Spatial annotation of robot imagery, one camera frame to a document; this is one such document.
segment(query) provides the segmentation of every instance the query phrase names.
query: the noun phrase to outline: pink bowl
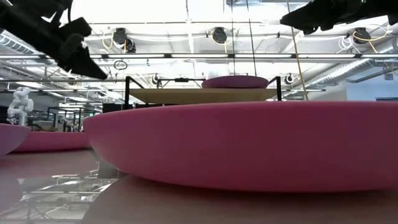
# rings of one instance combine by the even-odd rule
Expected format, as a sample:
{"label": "pink bowl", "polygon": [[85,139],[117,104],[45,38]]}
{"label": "pink bowl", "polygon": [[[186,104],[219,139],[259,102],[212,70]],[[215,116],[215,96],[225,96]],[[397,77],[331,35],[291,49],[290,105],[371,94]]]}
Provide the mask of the pink bowl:
{"label": "pink bowl", "polygon": [[261,77],[231,75],[204,81],[203,88],[267,88],[268,80]]}
{"label": "pink bowl", "polygon": [[85,133],[31,132],[14,152],[67,151],[89,146]]}
{"label": "pink bowl", "polygon": [[96,152],[139,177],[341,192],[398,187],[397,113],[385,102],[223,103],[118,111],[84,125]]}
{"label": "pink bowl", "polygon": [[30,133],[30,128],[11,124],[0,124],[0,156],[20,146]]}

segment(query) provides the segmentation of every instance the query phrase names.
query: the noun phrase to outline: wooden shelf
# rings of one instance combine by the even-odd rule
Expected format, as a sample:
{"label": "wooden shelf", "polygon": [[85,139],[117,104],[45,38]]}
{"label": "wooden shelf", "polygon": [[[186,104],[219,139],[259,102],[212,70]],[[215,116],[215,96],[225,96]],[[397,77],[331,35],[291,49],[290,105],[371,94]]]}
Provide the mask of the wooden shelf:
{"label": "wooden shelf", "polygon": [[130,95],[144,103],[198,104],[265,101],[276,89],[131,89]]}

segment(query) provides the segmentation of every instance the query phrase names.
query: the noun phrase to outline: large pink bowl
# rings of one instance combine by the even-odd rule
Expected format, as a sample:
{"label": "large pink bowl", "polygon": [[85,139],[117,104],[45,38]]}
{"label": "large pink bowl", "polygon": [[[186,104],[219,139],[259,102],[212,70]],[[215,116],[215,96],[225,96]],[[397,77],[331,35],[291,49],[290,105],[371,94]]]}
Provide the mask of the large pink bowl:
{"label": "large pink bowl", "polygon": [[341,192],[398,187],[398,103],[166,106],[84,122],[91,146],[147,179],[214,189]]}
{"label": "large pink bowl", "polygon": [[14,152],[48,152],[86,149],[85,133],[31,132]]}
{"label": "large pink bowl", "polygon": [[268,80],[261,77],[231,75],[204,81],[203,88],[267,88]]}
{"label": "large pink bowl", "polygon": [[3,156],[20,146],[30,133],[25,126],[0,124],[0,156]]}

